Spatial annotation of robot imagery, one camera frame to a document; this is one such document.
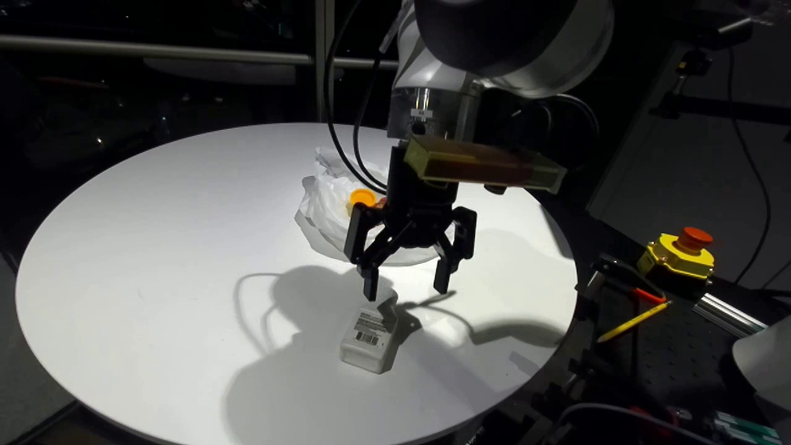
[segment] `white round table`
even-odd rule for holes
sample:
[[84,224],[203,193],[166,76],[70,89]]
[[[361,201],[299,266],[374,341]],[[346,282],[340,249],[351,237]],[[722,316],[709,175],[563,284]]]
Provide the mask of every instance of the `white round table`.
[[[463,185],[478,252],[455,298],[413,315],[389,374],[340,362],[363,304],[348,263],[294,224],[321,125],[248,126],[133,157],[73,193],[33,237],[17,313],[42,366],[147,439],[206,445],[410,442],[505,400],[554,353],[577,267],[525,191]],[[363,148],[386,154],[382,132]],[[402,303],[435,298],[435,263],[383,267]]]

